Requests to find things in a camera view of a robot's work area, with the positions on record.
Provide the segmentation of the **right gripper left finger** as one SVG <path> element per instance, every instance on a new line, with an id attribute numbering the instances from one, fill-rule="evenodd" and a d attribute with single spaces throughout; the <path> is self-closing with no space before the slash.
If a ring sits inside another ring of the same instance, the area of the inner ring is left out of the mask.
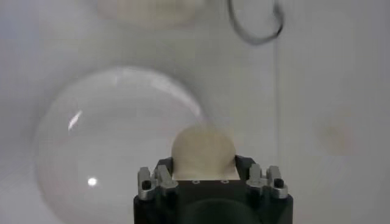
<path id="1" fill-rule="evenodd" d="M 137 173 L 138 198 L 142 201 L 151 201 L 158 194 L 164 197 L 176 195 L 179 183 L 172 175 L 172 157 L 159 160 L 152 173 L 148 167 L 141 167 Z"/>

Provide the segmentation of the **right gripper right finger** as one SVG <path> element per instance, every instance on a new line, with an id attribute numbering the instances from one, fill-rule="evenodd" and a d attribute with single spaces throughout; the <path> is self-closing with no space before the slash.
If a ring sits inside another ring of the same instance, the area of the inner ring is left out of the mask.
<path id="1" fill-rule="evenodd" d="M 288 198 L 288 187 L 284 182 L 278 166 L 269 166 L 263 174 L 261 166 L 252 158 L 235 156 L 235 166 L 239 179 L 244 181 L 250 190 L 264 195 L 268 190 L 272 198 Z"/>

